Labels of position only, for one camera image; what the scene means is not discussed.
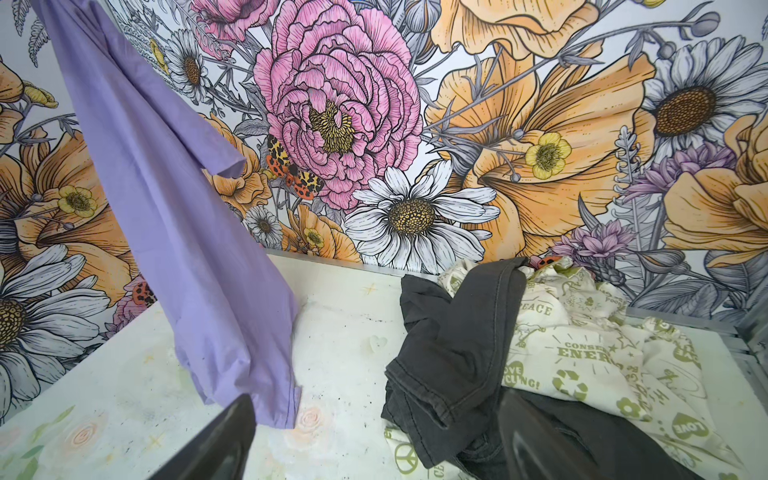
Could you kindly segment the purple cloth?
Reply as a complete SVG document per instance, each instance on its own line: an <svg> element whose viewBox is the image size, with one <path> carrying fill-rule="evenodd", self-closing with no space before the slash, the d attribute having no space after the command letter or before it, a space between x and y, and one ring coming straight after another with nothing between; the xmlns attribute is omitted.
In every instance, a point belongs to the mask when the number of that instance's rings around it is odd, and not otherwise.
<svg viewBox="0 0 768 480"><path fill-rule="evenodd" d="M248 395L294 426L298 304L208 182L244 156L174 93L95 1L36 1L102 188L207 402Z"/></svg>

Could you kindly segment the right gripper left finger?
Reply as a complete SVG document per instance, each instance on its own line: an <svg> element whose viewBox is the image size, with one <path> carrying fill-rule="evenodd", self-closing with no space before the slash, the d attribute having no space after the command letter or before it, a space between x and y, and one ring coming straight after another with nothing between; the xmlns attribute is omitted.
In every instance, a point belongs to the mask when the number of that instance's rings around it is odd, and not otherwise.
<svg viewBox="0 0 768 480"><path fill-rule="evenodd" d="M256 433L251 398L242 394L159 468L151 480L240 480Z"/></svg>

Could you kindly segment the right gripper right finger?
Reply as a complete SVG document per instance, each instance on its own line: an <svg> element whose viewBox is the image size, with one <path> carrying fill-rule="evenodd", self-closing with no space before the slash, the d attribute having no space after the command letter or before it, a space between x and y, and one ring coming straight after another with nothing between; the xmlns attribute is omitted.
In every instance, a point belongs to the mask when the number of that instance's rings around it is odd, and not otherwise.
<svg viewBox="0 0 768 480"><path fill-rule="evenodd" d="M605 479L593 461L514 390L501 394L497 419L510 479Z"/></svg>

